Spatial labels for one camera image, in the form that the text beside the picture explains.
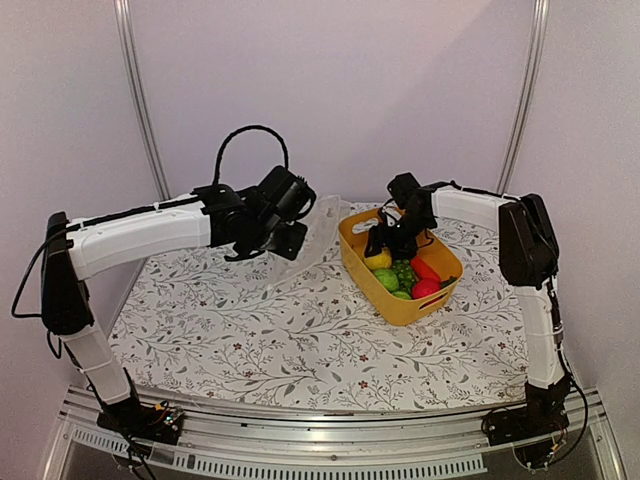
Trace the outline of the yellow toy lemon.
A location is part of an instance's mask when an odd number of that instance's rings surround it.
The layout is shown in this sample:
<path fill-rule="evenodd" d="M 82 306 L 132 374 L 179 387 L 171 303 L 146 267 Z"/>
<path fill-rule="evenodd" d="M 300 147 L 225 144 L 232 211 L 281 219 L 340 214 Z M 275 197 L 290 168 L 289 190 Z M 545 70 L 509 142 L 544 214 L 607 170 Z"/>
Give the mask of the yellow toy lemon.
<path fill-rule="evenodd" d="M 391 252 L 384 248 L 379 254 L 364 257 L 363 262 L 370 271 L 376 271 L 390 269 L 393 264 L 393 258 Z"/>

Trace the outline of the green toy lime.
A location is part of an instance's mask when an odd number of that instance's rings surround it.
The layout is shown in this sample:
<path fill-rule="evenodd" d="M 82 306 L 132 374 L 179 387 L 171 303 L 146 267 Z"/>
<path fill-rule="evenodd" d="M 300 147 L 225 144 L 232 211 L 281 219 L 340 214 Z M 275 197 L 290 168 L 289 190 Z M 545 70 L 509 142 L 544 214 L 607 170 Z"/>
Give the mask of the green toy lime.
<path fill-rule="evenodd" d="M 392 269 L 377 269 L 373 275 L 387 291 L 393 293 L 400 289 L 398 276 Z"/>

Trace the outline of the clear zip top bag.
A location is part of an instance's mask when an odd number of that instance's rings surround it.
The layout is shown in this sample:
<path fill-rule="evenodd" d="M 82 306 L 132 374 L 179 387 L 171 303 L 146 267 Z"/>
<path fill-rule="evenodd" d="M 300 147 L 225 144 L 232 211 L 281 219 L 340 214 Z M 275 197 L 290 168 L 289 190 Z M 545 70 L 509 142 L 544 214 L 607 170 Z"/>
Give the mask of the clear zip top bag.
<path fill-rule="evenodd" d="M 286 260 L 274 253 L 268 254 L 268 290 L 274 290 L 322 261 L 323 255 L 337 239 L 344 207 L 347 203 L 339 195 L 323 196 L 316 201 L 309 215 L 302 220 L 308 230 L 296 259 Z"/>

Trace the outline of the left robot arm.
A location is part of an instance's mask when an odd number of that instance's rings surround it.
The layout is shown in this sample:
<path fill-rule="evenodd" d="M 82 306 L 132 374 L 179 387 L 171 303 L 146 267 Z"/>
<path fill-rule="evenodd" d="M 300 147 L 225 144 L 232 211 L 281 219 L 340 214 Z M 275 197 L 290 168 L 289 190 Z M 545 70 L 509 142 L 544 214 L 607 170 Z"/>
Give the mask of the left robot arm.
<path fill-rule="evenodd" d="M 44 242 L 30 263 L 39 265 L 41 307 L 35 318 L 47 331 L 55 358 L 69 356 L 88 380 L 99 427 L 128 443 L 137 439 L 175 445 L 184 417 L 162 402 L 141 403 L 90 308 L 87 279 L 114 266 L 182 249 L 230 246 L 227 262 L 266 252 L 293 261 L 308 231 L 302 220 L 317 196 L 284 166 L 256 186 L 234 191 L 214 182 L 175 199 L 109 215 L 71 221 L 51 215 Z"/>

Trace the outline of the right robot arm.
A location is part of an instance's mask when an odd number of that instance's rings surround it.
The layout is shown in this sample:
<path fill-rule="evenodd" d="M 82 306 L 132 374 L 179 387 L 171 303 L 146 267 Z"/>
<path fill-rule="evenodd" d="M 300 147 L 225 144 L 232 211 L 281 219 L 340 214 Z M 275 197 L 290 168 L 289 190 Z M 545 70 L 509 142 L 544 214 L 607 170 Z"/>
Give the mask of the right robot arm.
<path fill-rule="evenodd" d="M 388 249 L 393 259 L 418 253 L 419 234 L 441 217 L 474 223 L 498 235 L 503 278 L 514 288 L 528 348 L 525 404 L 497 407 L 482 419 L 490 445 L 503 445 L 563 432 L 569 426 L 564 401 L 578 386 L 563 353 L 563 323 L 555 291 L 559 246 L 544 201 L 537 194 L 499 195 L 455 181 L 420 184 L 411 173 L 394 177 L 387 190 L 400 213 L 378 209 L 379 222 L 367 234 L 365 258 Z"/>

